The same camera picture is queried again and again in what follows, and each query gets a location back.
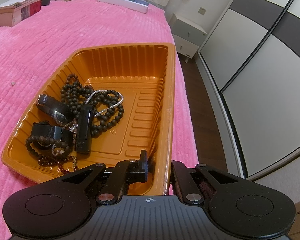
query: crosshair marking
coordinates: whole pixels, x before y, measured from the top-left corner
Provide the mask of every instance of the crosshair marking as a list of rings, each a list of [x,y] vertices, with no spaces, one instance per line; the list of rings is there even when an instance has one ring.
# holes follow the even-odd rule
[[[147,201],[148,203],[152,203],[155,200],[153,198],[147,198],[145,201]]]

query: black watch band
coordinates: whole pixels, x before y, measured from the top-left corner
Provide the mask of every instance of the black watch band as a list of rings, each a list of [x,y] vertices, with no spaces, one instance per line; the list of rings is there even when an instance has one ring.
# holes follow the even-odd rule
[[[54,138],[56,140],[60,140],[61,142],[65,142],[70,148],[73,146],[73,132],[59,126],[49,125],[47,121],[33,123],[30,136],[32,135]],[[52,145],[42,146],[39,143],[38,145],[36,146],[41,150],[48,150],[52,148]]]
[[[39,95],[36,105],[41,111],[51,116],[58,125],[66,125],[73,119],[71,109],[51,96]]]

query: metal screw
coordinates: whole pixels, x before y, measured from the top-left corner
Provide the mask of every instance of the metal screw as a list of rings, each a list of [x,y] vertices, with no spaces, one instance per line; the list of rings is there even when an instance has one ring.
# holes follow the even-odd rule
[[[202,197],[199,194],[191,193],[186,196],[186,199],[189,201],[199,201]]]
[[[107,202],[107,201],[113,200],[114,196],[112,194],[109,194],[109,193],[103,193],[103,194],[99,195],[98,199],[101,200],[101,201]]]

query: pink bed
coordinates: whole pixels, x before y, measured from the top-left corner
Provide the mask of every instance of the pink bed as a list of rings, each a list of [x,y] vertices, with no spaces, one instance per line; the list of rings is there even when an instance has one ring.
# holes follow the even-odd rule
[[[150,5],[142,14],[96,0],[54,1],[13,28],[0,27],[0,240],[11,236],[2,218],[4,201],[34,184],[1,163],[26,106],[73,51],[130,42],[174,43],[164,11]],[[175,80],[172,159],[194,167],[198,158],[178,56]]]

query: wall outlet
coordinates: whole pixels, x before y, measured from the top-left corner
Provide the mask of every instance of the wall outlet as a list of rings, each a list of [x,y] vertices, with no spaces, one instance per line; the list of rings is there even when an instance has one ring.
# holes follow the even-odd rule
[[[204,15],[204,13],[205,13],[205,12],[206,12],[206,9],[204,9],[204,8],[200,7],[200,9],[199,9],[198,13],[200,13],[200,14]]]

